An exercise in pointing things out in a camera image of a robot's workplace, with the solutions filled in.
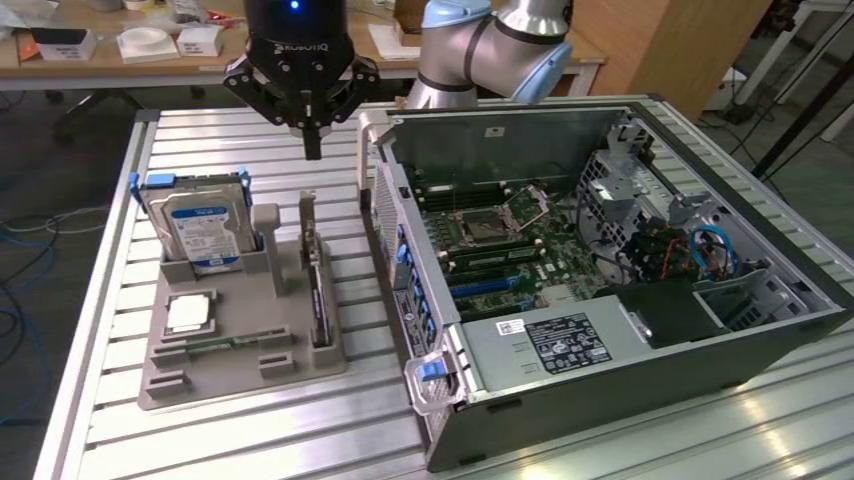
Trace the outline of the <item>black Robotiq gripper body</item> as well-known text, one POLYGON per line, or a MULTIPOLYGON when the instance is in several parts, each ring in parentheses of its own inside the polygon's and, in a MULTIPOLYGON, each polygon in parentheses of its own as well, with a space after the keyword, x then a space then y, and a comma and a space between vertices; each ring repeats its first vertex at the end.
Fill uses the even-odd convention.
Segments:
POLYGON ((346 103, 341 80, 354 62, 347 3, 331 0, 258 0, 245 3, 253 67, 283 95, 287 125, 319 138, 346 103))

